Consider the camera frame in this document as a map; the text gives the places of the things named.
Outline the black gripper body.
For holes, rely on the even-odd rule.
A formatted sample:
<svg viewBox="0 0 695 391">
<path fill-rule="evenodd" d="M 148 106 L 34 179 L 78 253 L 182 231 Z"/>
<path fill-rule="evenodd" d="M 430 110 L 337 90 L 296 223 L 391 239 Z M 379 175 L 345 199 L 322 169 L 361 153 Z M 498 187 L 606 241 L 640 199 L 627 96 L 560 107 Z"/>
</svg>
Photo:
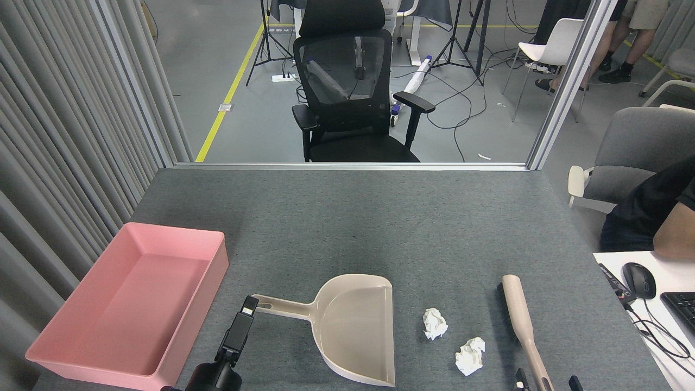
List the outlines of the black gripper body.
<svg viewBox="0 0 695 391">
<path fill-rule="evenodd" d="M 242 378 L 229 362 L 199 364 L 189 379 L 186 390 L 241 390 Z"/>
</svg>

